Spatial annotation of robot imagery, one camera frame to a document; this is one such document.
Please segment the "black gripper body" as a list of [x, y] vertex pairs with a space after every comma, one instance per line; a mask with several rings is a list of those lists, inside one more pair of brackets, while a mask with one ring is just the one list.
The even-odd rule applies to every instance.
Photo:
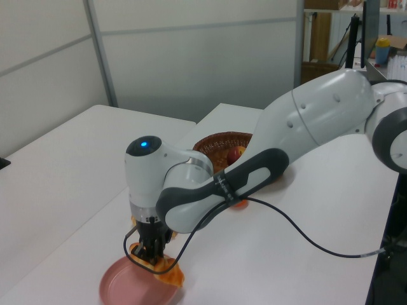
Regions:
[[158, 240], [162, 243], [168, 243], [172, 238], [172, 230], [163, 222], [144, 223], [136, 222], [139, 241], [146, 244], [148, 241]]

